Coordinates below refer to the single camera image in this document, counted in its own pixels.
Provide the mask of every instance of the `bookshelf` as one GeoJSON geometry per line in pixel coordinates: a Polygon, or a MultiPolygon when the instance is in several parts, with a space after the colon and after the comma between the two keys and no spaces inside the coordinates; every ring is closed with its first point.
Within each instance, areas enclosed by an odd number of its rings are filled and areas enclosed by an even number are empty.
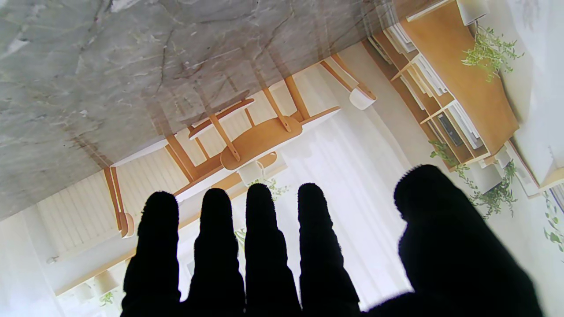
{"type": "Polygon", "coordinates": [[[447,144],[458,164],[497,153],[519,128],[501,80],[486,82],[482,69],[462,64],[474,38],[456,2],[403,20],[363,45],[429,140],[447,144]]]}

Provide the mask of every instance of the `lamp shade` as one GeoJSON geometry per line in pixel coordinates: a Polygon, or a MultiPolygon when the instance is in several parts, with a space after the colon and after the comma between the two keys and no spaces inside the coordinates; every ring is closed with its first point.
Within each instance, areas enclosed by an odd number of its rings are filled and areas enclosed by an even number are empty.
{"type": "Polygon", "coordinates": [[[241,180],[243,181],[245,186],[248,186],[255,180],[262,178],[262,168],[256,161],[252,161],[243,166],[237,171],[237,173],[239,174],[239,176],[241,176],[241,180]]]}
{"type": "Polygon", "coordinates": [[[351,101],[351,103],[360,110],[370,107],[375,102],[375,100],[370,99],[358,87],[352,90],[349,96],[349,101],[351,101]]]}
{"type": "Polygon", "coordinates": [[[120,285],[108,270],[94,277],[94,289],[98,296],[102,296],[118,286],[120,285]]]}
{"type": "Polygon", "coordinates": [[[75,287],[73,291],[79,303],[85,303],[94,298],[92,287],[90,287],[90,285],[86,283],[82,283],[79,286],[75,287]]]}
{"type": "Polygon", "coordinates": [[[464,25],[470,25],[490,13],[486,0],[456,0],[464,25]]]}

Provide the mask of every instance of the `green plant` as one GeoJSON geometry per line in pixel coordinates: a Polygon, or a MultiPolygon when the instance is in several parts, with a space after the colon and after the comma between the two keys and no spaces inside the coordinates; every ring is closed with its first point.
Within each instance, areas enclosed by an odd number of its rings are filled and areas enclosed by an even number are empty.
{"type": "Polygon", "coordinates": [[[486,193],[482,193],[478,189],[478,186],[466,176],[465,171],[469,170],[468,166],[466,166],[466,164],[458,164],[458,161],[447,153],[448,146],[446,144],[439,141],[429,141],[429,143],[436,148],[436,151],[431,152],[431,157],[438,156],[442,158],[447,165],[454,166],[454,171],[458,177],[473,191],[469,197],[470,202],[474,206],[487,206],[488,211],[482,215],[482,218],[488,219],[492,214],[501,213],[502,202],[507,204],[511,211],[511,217],[513,217],[513,203],[516,202],[517,199],[513,197],[513,191],[509,189],[516,173],[515,164],[512,161],[504,168],[505,175],[501,179],[501,182],[486,193]]]}
{"type": "Polygon", "coordinates": [[[244,251],[245,250],[246,229],[242,228],[242,229],[235,231],[235,237],[237,238],[237,242],[239,243],[239,246],[241,246],[241,249],[244,251]]]}
{"type": "Polygon", "coordinates": [[[513,68],[509,65],[509,60],[516,60],[523,57],[525,53],[517,55],[515,53],[515,43],[504,42],[501,37],[496,36],[492,28],[477,26],[474,39],[474,48],[466,53],[466,59],[462,60],[464,65],[479,66],[488,72],[487,82],[491,82],[494,76],[499,77],[499,70],[503,67],[504,72],[510,73],[513,68]]]}
{"type": "Polygon", "coordinates": [[[276,179],[272,179],[272,180],[256,179],[254,182],[249,184],[249,186],[251,186],[253,184],[258,184],[258,183],[262,183],[262,184],[265,184],[266,186],[268,186],[268,189],[270,190],[270,192],[272,194],[272,200],[274,200],[274,201],[276,201],[278,199],[278,197],[282,196],[283,194],[285,194],[286,192],[288,192],[290,190],[288,188],[288,186],[277,187],[276,186],[276,179]]]}
{"type": "Polygon", "coordinates": [[[560,252],[564,252],[564,235],[560,229],[558,229],[558,208],[552,204],[547,192],[543,192],[543,196],[547,204],[547,212],[545,212],[544,215],[547,217],[548,224],[550,225],[548,231],[546,228],[543,228],[544,236],[550,240],[550,242],[558,245],[560,252]]]}
{"type": "Polygon", "coordinates": [[[100,297],[100,302],[103,303],[101,307],[104,307],[108,304],[113,304],[113,293],[108,292],[100,297]]]}

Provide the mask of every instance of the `white curtain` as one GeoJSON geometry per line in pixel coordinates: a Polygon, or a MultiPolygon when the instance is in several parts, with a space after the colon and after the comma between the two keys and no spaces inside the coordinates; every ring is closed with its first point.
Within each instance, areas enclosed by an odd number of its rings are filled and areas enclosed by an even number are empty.
{"type": "MultiPolygon", "coordinates": [[[[329,203],[345,268],[363,310],[411,289],[398,256],[405,228],[393,202],[396,182],[409,166],[391,149],[370,119],[373,109],[345,107],[339,114],[299,136],[278,152],[288,168],[275,176],[290,191],[276,197],[279,229],[288,247],[288,266],[299,285],[299,223],[297,191],[301,184],[320,186],[329,203]]],[[[246,197],[233,200],[245,209],[246,197]]]]}
{"type": "Polygon", "coordinates": [[[0,222],[0,316],[61,317],[23,213],[0,222]]]}

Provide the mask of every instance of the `marble surface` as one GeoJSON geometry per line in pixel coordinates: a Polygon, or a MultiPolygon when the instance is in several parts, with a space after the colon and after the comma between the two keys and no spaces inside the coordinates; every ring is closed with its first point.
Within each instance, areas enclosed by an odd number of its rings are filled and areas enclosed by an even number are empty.
{"type": "Polygon", "coordinates": [[[0,1],[0,219],[436,1],[0,1]]]}

